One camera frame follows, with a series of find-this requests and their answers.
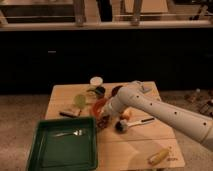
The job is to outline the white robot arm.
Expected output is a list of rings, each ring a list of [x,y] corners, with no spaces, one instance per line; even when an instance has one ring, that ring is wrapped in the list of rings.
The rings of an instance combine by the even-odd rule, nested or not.
[[[149,97],[141,81],[122,86],[103,107],[104,116],[119,116],[132,107],[144,111],[213,151],[213,119]]]

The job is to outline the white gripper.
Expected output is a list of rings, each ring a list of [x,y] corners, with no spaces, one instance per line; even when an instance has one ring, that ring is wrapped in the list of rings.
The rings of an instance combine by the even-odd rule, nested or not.
[[[102,116],[117,117],[120,115],[119,109],[120,103],[115,99],[110,99],[106,102],[106,104],[102,108]]]

